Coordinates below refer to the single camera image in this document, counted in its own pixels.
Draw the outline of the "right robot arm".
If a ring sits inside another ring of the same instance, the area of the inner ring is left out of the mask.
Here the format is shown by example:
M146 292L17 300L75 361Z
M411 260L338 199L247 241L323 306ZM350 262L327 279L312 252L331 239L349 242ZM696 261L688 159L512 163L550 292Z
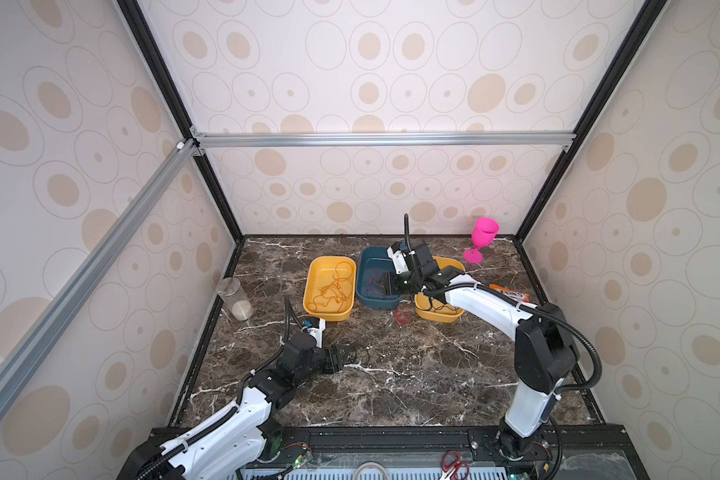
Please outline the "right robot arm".
M394 271L382 276L382 289L462 309L514 342L518 385L499 423L497 443L508 460L522 459L564 393L597 385L603 373L600 355L578 329L555 315L556 305L515 300L462 269L439 267L426 243L412 241L408 215L403 225L404 239L387 249Z

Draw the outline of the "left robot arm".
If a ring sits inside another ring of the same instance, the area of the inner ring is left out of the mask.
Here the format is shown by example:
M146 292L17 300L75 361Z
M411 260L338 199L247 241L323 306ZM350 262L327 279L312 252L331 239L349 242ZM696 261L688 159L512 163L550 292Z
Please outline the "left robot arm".
M284 306L283 344L246 374L233 401L171 440L148 440L136 447L119 479L223 479L255 460L277 455L282 433L272 415L292 401L304 383L343 368L338 349L323 345L325 320L308 317L291 332L290 323L297 317L289 300Z

